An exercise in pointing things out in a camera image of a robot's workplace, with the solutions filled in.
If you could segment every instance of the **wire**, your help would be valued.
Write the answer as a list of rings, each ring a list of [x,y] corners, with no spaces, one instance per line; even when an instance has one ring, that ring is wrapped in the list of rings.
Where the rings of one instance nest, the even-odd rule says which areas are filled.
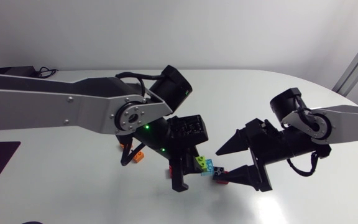
[[[116,75],[116,78],[122,79],[122,78],[137,78],[140,82],[140,86],[142,87],[142,96],[144,97],[146,93],[146,87],[144,86],[144,80],[160,80],[163,79],[165,75],[143,75],[138,73],[132,73],[132,72],[122,72],[120,74]]]
[[[138,73],[132,73],[132,72],[122,72],[120,74],[116,75],[117,78],[141,78],[145,80],[160,80],[165,77],[165,75],[143,75]]]
[[[146,94],[146,87],[144,86],[144,82],[141,78],[137,78],[138,81],[140,82],[140,87],[142,89],[142,93],[141,95],[144,97],[144,95]]]
[[[309,172],[305,172],[302,170],[299,170],[298,168],[296,168],[293,163],[291,162],[291,159],[287,159],[288,164],[290,165],[290,167],[299,175],[303,176],[303,177],[310,177],[311,175],[314,174],[314,172],[316,171],[316,167],[317,167],[317,161],[318,161],[318,155],[317,152],[314,152],[311,154],[311,169]]]
[[[38,71],[38,73],[39,73],[38,77],[39,78],[49,78],[52,75],[54,75],[57,71],[58,71],[57,69],[49,69],[49,68],[43,66]],[[43,76],[42,74],[45,73],[45,72],[50,72],[50,73],[49,73],[49,75]]]
[[[131,148],[131,146],[132,146],[132,141],[130,144],[125,145],[124,151],[122,152],[121,165],[123,166],[128,165],[128,163],[135,157],[135,155],[145,147],[145,144],[141,143],[128,155],[129,148]]]
[[[318,124],[311,123],[308,120],[308,118],[306,117],[305,111],[306,110],[310,111],[310,109],[306,107],[306,105],[303,103],[300,96],[296,96],[296,102],[299,105],[298,109],[296,109],[296,110],[298,112],[298,115],[299,115],[299,118],[301,119],[301,121],[304,122],[307,126],[309,126],[309,128],[311,128],[313,131],[318,131],[318,129],[319,129]]]

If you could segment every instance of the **orange lego brick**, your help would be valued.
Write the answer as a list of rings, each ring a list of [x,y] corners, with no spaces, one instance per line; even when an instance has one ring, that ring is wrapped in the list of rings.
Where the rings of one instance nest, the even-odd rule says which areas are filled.
[[[121,146],[121,149],[124,149],[124,145],[123,145],[123,144],[120,144],[120,146]],[[134,145],[131,146],[131,149],[133,149],[133,148],[134,148]]]
[[[138,152],[135,157],[134,157],[134,161],[136,163],[140,162],[142,159],[144,158],[144,154],[143,152]]]

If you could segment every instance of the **lego brick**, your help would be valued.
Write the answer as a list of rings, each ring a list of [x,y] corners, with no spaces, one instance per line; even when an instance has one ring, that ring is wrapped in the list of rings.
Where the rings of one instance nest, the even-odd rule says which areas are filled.
[[[205,172],[202,172],[201,175],[214,175],[214,166],[212,164],[212,159],[206,160],[207,169]]]
[[[223,167],[214,167],[214,175],[221,175],[224,173]]]
[[[216,183],[218,183],[218,184],[229,184],[228,181],[223,181],[223,180],[217,180]]]
[[[123,144],[120,144],[120,146],[121,146],[121,149],[124,149],[124,145],[123,145]],[[134,148],[134,145],[131,146],[131,149],[133,149],[133,148]]]
[[[143,152],[139,151],[139,152],[135,155],[134,161],[135,161],[136,163],[138,163],[138,162],[140,162],[143,158],[144,158]]]
[[[204,172],[207,171],[208,166],[206,165],[205,156],[196,157],[198,164],[201,166]]]

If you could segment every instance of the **green lego brick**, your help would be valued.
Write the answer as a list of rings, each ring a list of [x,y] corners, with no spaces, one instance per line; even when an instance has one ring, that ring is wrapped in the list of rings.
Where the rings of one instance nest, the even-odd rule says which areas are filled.
[[[202,172],[201,175],[214,175],[214,166],[212,164],[212,159],[206,160],[207,169]]]
[[[208,165],[205,161],[205,156],[198,156],[196,157],[196,160],[198,164],[201,166],[201,168],[203,169],[203,171],[206,172],[208,170]]]

